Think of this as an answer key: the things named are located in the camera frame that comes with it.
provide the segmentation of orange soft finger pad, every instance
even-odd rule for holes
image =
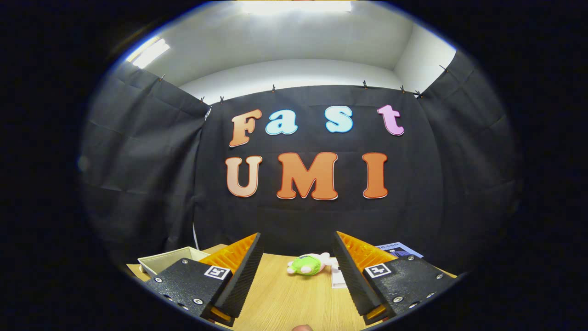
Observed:
[[[228,245],[222,250],[217,251],[216,253],[213,253],[200,260],[200,262],[209,264],[211,266],[229,268],[234,275],[257,235],[257,233],[252,234],[251,236],[245,237],[234,244]]]
[[[370,245],[365,241],[361,241],[339,231],[337,231],[337,234],[345,244],[347,251],[351,255],[351,258],[360,273],[363,273],[363,269],[366,267],[397,259],[396,256]]]

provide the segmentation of green plush toy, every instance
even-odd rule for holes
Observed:
[[[318,274],[325,266],[330,266],[329,253],[304,254],[297,257],[294,261],[288,263],[288,273],[299,273],[306,276]]]

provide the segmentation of fluorescent light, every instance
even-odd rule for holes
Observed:
[[[129,62],[133,62],[133,60],[144,50],[147,49],[147,47],[153,45],[157,40],[159,40],[159,37],[153,37],[149,40],[147,40],[143,45],[139,46],[139,48],[137,48],[133,53],[131,53],[126,60]]]
[[[278,14],[287,11],[350,12],[351,1],[243,1],[247,14]]]
[[[164,39],[160,39],[155,44],[144,50],[143,53],[141,53],[141,55],[139,55],[139,57],[133,62],[133,64],[143,69],[148,64],[150,64],[151,61],[155,60],[168,49],[169,45],[165,43]]]

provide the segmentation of booklet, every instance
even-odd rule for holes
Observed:
[[[380,246],[376,246],[376,247],[381,250],[385,250],[388,253],[390,253],[396,257],[407,256],[407,255],[412,254],[414,256],[420,257],[421,259],[423,258],[423,256],[421,254],[408,248],[408,246],[406,246],[402,243],[392,243],[392,244],[380,245]]]

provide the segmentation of white tray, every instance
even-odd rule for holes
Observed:
[[[142,271],[147,272],[151,277],[164,271],[167,267],[176,263],[179,259],[191,259],[200,261],[210,254],[194,249],[192,247],[184,247],[182,249],[172,250],[167,253],[157,254],[153,256],[140,257]]]

